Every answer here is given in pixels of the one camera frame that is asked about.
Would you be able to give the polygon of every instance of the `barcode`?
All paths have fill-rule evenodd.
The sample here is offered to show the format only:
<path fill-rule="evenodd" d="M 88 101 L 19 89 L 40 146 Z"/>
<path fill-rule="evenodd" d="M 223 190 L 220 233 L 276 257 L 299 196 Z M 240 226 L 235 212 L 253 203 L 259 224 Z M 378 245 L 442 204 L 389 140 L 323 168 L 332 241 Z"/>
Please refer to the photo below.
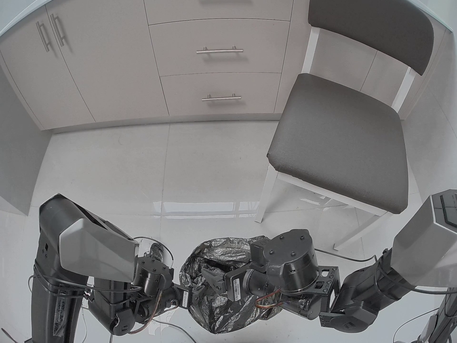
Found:
<path fill-rule="evenodd" d="M 184 291 L 182 296 L 182 307 L 187 307 L 187 300 L 189 299 L 189 292 Z"/>
<path fill-rule="evenodd" d="M 239 278 L 233 280 L 233 292 L 235 294 L 235 301 L 241 300 L 241 291 L 239 289 Z"/>

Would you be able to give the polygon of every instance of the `chair backrest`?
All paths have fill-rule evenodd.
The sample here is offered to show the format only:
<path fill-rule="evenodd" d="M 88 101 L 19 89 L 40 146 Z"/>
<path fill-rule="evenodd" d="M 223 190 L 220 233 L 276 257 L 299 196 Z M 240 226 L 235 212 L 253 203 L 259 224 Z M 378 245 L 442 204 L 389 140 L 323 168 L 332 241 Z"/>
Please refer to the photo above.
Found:
<path fill-rule="evenodd" d="M 408 0 L 310 0 L 308 22 L 401 61 L 422 75 L 433 49 L 433 26 Z"/>

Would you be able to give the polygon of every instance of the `chair seat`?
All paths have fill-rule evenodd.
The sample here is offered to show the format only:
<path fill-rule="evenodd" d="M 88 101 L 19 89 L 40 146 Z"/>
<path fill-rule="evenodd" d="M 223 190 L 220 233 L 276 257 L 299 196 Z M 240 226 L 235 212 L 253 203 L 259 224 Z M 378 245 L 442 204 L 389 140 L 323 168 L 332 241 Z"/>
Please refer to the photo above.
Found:
<path fill-rule="evenodd" d="M 397 112 L 321 77 L 298 75 L 267 157 L 281 173 L 394 214 L 408 205 Z"/>

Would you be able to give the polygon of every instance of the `cabinet handle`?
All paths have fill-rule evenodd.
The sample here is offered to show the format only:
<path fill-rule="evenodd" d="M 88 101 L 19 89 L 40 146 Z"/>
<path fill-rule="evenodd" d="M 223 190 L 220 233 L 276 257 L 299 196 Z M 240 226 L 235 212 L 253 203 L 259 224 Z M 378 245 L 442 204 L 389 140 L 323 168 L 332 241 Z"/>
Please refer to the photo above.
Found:
<path fill-rule="evenodd" d="M 208 97 L 202 98 L 202 101 L 233 100 L 233 99 L 241 99 L 241 96 L 236 96 L 235 94 L 232 94 L 232 96 L 220 96 L 217 98 L 211 98 L 211 95 L 208 94 Z"/>
<path fill-rule="evenodd" d="M 197 54 L 230 54 L 243 52 L 243 49 L 237 49 L 235 46 L 231 49 L 207 49 L 206 46 L 202 51 L 197 51 Z"/>
<path fill-rule="evenodd" d="M 57 39 L 59 40 L 60 47 L 64 46 L 64 38 L 65 36 L 60 35 L 60 30 L 59 27 L 57 26 L 56 20 L 58 19 L 58 16 L 54 16 L 54 14 L 51 14 L 51 21 L 53 22 L 54 25 L 54 31 L 57 34 Z"/>
<path fill-rule="evenodd" d="M 49 52 L 49 44 L 51 44 L 51 41 L 46 43 L 46 38 L 44 37 L 43 31 L 41 29 L 41 27 L 43 27 L 43 26 L 44 26 L 44 24 L 40 24 L 39 21 L 37 22 L 38 33 L 40 33 L 40 38 L 44 44 L 44 49 L 46 50 L 46 52 Z"/>

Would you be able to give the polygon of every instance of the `chair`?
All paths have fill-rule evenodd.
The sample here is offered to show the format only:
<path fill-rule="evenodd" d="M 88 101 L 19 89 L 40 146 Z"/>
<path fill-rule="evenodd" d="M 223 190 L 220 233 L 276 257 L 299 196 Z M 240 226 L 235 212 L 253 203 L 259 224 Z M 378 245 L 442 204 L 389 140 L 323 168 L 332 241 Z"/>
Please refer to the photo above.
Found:
<path fill-rule="evenodd" d="M 433 27 L 408 0 L 310 0 L 311 34 L 302 73 L 291 90 L 267 154 L 269 167 L 255 221 L 276 179 L 374 216 L 343 237 L 339 250 L 408 205 L 408 167 L 398 116 L 416 73 L 433 48 Z M 311 75 L 320 29 L 364 43 L 408 65 L 392 107 Z"/>

